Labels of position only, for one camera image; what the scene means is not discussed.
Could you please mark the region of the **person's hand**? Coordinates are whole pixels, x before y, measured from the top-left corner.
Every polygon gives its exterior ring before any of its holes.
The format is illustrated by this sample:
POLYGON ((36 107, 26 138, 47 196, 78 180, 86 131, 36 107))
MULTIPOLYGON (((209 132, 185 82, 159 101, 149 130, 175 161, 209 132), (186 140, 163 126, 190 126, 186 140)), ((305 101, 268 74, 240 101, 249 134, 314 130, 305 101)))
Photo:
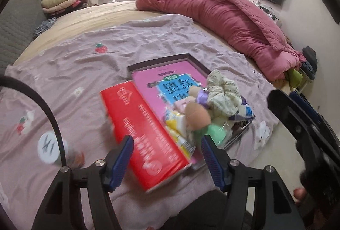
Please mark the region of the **person's hand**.
POLYGON ((299 187, 293 190, 293 196, 296 203, 301 203, 307 195, 307 190, 304 187, 299 187))

